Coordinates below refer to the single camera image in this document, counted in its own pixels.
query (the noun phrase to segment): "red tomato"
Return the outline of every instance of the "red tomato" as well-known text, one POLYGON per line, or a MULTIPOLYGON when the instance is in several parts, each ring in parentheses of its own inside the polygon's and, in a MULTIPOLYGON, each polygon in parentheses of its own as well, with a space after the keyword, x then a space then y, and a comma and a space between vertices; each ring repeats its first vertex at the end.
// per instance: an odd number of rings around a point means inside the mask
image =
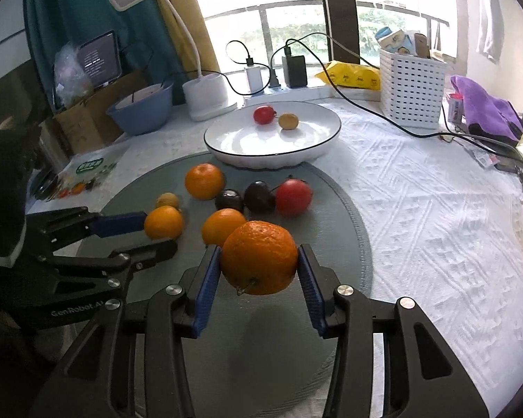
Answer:
POLYGON ((254 110, 254 121, 258 124, 269 124, 275 118, 277 112, 269 105, 262 105, 254 110))
POLYGON ((296 217, 312 202, 312 189, 300 179, 287 179, 275 192, 275 207, 283 217, 296 217))
POLYGON ((59 191, 58 197, 59 198, 66 198, 69 194, 70 194, 70 190, 67 189, 67 188, 63 188, 62 190, 59 191))

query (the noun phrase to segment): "desk lamp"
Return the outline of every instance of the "desk lamp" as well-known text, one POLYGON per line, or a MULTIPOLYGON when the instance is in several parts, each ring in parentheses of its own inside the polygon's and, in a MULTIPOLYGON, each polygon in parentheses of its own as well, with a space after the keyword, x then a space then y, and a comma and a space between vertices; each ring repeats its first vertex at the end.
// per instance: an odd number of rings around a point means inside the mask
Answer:
MULTIPOLYGON (((109 0, 117 11, 125 11, 133 5, 143 0, 109 0)), ((195 121, 204 121, 205 119, 228 113, 236 108, 236 102, 229 102, 225 79, 219 74, 203 75, 201 72, 201 62, 196 43, 185 26, 184 21, 170 2, 164 0, 174 15, 179 26, 184 31, 190 45, 194 50, 197 65, 198 78, 190 80, 182 85, 190 117, 195 121)))

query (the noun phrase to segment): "tangerine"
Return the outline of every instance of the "tangerine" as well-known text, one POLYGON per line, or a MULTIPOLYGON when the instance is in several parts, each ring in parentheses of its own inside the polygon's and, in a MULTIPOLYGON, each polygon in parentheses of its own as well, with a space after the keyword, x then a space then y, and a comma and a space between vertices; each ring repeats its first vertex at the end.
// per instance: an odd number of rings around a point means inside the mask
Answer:
POLYGON ((246 223, 241 212, 236 209, 221 209, 212 213, 201 228, 201 238, 205 245, 223 246, 227 237, 246 223))
POLYGON ((221 271, 239 295, 274 294, 292 282, 297 259, 296 244, 285 228, 251 221, 227 237, 221 271))
POLYGON ((176 239, 182 234, 184 221, 178 210, 172 206, 161 206, 152 210, 143 224, 145 234, 152 239, 170 237, 176 239))
POLYGON ((184 186, 194 198, 213 199, 223 190, 225 176, 215 165, 200 163, 188 171, 184 186))

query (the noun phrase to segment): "packaging bag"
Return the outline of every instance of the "packaging bag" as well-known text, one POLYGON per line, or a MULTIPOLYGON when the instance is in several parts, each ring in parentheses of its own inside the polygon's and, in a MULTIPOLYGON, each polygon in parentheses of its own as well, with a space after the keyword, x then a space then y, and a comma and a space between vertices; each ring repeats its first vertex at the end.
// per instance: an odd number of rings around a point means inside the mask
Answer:
MULTIPOLYGON (((363 88, 365 90, 380 90, 380 71, 368 65, 342 63, 332 61, 326 67, 333 84, 337 86, 348 86, 350 88, 363 88)), ((322 82, 329 80, 324 71, 316 74, 322 82)))

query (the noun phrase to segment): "purple cloth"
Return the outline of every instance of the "purple cloth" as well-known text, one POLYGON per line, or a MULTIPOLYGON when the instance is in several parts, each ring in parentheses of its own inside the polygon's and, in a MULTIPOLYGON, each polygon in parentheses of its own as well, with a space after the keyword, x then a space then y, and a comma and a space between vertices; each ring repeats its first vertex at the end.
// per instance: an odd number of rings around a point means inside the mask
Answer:
POLYGON ((463 109, 469 128, 472 124, 478 124, 485 133, 519 141, 510 124, 514 124, 520 132, 523 132, 523 124, 507 100, 490 96, 482 86, 467 77, 454 75, 451 84, 463 96, 463 109))

